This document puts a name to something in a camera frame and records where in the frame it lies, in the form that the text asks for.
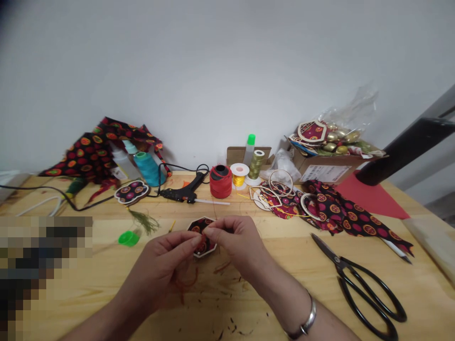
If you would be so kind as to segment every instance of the black scissors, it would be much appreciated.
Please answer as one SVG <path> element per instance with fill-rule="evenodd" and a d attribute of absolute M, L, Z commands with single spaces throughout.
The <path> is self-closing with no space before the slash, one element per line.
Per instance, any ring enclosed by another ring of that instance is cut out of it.
<path fill-rule="evenodd" d="M 393 292 L 385 285 L 384 282 L 381 281 L 379 277 L 377 277 L 375 274 L 373 274 L 370 270 L 355 264 L 354 262 L 343 258 L 343 257 L 338 257 L 328 246 L 325 244 L 318 236 L 316 236 L 314 233 L 311 234 L 313 237 L 314 241 L 316 244 L 319 246 L 319 248 L 326 254 L 327 257 L 329 257 L 332 262 L 335 263 L 335 267 L 337 269 L 338 275 L 338 281 L 340 282 L 341 290 L 343 291 L 343 294 L 345 295 L 346 301 L 349 303 L 351 306 L 352 310 L 354 313 L 357 315 L 357 317 L 362 321 L 362 323 L 369 329 L 371 330 L 376 336 L 381 338 L 384 341 L 396 341 L 398 340 L 398 333 L 397 330 L 395 329 L 395 326 L 393 323 L 390 321 L 390 319 L 387 317 L 387 315 L 383 312 L 385 311 L 391 318 L 398 322 L 405 322 L 408 317 L 406 316 L 406 312 L 403 309 L 403 306 L 397 299 L 397 297 L 393 294 Z M 354 277 L 360 282 L 360 284 L 364 287 L 366 292 L 370 295 L 368 297 L 367 294 L 365 294 L 357 285 L 355 285 L 348 276 L 344 273 L 344 269 L 348 268 L 349 271 L 354 275 Z M 395 306 L 396 313 L 391 311 L 381 300 L 380 298 L 374 293 L 374 291 L 368 286 L 368 284 L 365 282 L 365 280 L 359 275 L 359 273 L 354 270 L 354 268 L 357 268 L 364 272 L 366 275 L 374 279 L 376 283 L 378 283 L 381 288 L 385 291 L 387 296 L 390 298 L 392 301 L 393 305 Z M 347 287 L 347 284 L 351 286 L 352 289 L 354 289 L 376 312 L 377 314 L 383 319 L 383 321 L 387 325 L 387 334 L 377 330 L 371 323 L 368 322 L 368 320 L 365 318 L 365 316 L 362 314 L 362 312 L 359 310 L 357 305 L 355 304 L 354 300 L 352 299 L 351 293 L 349 292 L 349 289 Z"/>

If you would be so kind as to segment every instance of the green thread spool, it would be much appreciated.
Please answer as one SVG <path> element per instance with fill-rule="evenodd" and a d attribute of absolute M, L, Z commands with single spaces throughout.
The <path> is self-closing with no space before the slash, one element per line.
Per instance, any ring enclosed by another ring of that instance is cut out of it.
<path fill-rule="evenodd" d="M 72 199 L 81 189 L 85 187 L 85 185 L 87 185 L 86 178 L 75 178 L 66 191 L 66 196 Z"/>
<path fill-rule="evenodd" d="M 253 153 L 253 158 L 251 159 L 250 172 L 248 177 L 251 180 L 256 180 L 259 177 L 259 172 L 261 171 L 261 166 L 264 161 L 265 153 L 260 150 L 256 150 Z"/>

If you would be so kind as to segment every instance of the green cap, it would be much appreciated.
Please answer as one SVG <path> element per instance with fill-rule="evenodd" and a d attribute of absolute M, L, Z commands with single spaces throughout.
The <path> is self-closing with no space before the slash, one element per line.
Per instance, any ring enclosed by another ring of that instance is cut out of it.
<path fill-rule="evenodd" d="M 248 135 L 248 141 L 246 142 L 246 144 L 254 145 L 255 141 L 256 141 L 256 135 L 250 134 L 250 135 Z"/>
<path fill-rule="evenodd" d="M 125 246 L 135 246 L 139 241 L 139 236 L 132 231 L 126 231 L 118 238 L 118 243 Z"/>
<path fill-rule="evenodd" d="M 147 153 L 145 153 L 145 152 L 139 152 L 139 153 L 136 154 L 136 157 L 137 157 L 139 160 L 146 159 L 146 158 L 147 158 Z"/>

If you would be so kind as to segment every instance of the white label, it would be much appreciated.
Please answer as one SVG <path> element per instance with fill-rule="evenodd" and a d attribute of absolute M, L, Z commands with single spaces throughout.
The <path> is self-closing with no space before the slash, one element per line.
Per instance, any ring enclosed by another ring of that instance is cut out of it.
<path fill-rule="evenodd" d="M 351 166 L 322 166 L 311 165 L 301 177 L 301 181 L 319 180 L 322 182 L 337 182 Z"/>

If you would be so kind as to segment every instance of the scissors handle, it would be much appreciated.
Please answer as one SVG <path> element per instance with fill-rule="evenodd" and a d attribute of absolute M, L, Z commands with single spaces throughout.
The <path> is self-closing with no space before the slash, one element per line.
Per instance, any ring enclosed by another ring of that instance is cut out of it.
<path fill-rule="evenodd" d="M 346 301 L 349 303 L 352 310 L 357 315 L 357 317 L 360 319 L 360 321 L 362 321 L 362 323 L 370 331 L 372 331 L 377 337 L 379 337 L 381 340 L 397 341 L 398 340 L 397 330 L 396 330 L 395 326 L 393 325 L 393 323 L 390 321 L 390 319 L 387 317 L 387 315 L 381 309 L 379 309 L 379 307 L 362 290 L 360 290 L 358 286 L 356 286 L 354 283 L 352 283 L 348 277 L 346 277 L 345 275 L 343 277 L 338 277 L 338 281 L 340 282 L 341 290 L 343 291 L 343 294 L 345 295 Z M 352 299 L 351 293 L 349 292 L 349 288 L 347 287 L 346 283 L 348 283 L 382 318 L 382 320 L 387 325 L 387 334 L 376 329 L 365 318 L 365 316 L 362 314 L 362 312 L 359 310 L 359 308 L 355 304 L 354 300 Z"/>
<path fill-rule="evenodd" d="M 401 305 L 400 301 L 397 299 L 397 297 L 394 295 L 394 293 L 389 289 L 389 287 L 379 277 L 377 277 L 375 274 L 373 274 L 370 270 L 368 270 L 344 257 L 341 257 L 340 259 L 351 266 L 351 268 L 349 269 L 351 271 L 351 273 L 355 276 L 355 278 L 357 278 L 357 280 L 364 287 L 364 289 L 371 296 L 371 298 L 378 304 L 378 306 L 380 308 L 382 308 L 392 319 L 394 319 L 398 322 L 405 322 L 408 319 L 406 312 L 404 311 L 404 308 Z M 392 301 L 393 306 L 395 307 L 395 309 L 397 311 L 396 313 L 394 313 L 392 310 L 390 310 L 381 301 L 381 299 L 374 293 L 374 291 L 365 282 L 365 280 L 353 268 L 357 268 L 357 269 L 361 270 L 363 273 L 365 273 L 366 275 L 371 277 L 377 284 L 379 284 L 379 286 L 384 290 L 384 292 L 387 294 L 387 296 Z"/>

